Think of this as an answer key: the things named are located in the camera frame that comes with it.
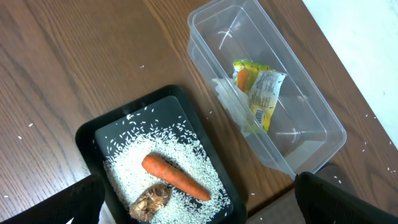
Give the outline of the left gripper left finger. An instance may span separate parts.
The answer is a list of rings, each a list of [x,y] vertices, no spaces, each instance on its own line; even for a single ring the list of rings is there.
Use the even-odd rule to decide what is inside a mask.
[[[105,186],[98,174],[89,175],[2,224],[89,223],[100,220]]]

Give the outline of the foil snack wrapper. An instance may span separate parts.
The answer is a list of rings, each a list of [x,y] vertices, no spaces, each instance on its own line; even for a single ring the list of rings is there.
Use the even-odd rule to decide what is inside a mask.
[[[249,109],[264,131],[268,132],[286,73],[246,59],[233,63],[234,84],[248,96]]]

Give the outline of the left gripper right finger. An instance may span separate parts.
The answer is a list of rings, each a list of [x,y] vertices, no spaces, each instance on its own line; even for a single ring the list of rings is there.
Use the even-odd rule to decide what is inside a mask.
[[[387,213],[310,173],[297,174],[295,198],[307,224],[397,224]]]

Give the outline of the orange carrot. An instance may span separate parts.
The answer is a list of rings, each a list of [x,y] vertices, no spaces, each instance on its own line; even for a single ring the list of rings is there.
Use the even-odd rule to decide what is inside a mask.
[[[192,178],[180,172],[163,159],[151,154],[146,155],[142,167],[151,175],[166,181],[181,191],[202,201],[209,201],[210,194]]]

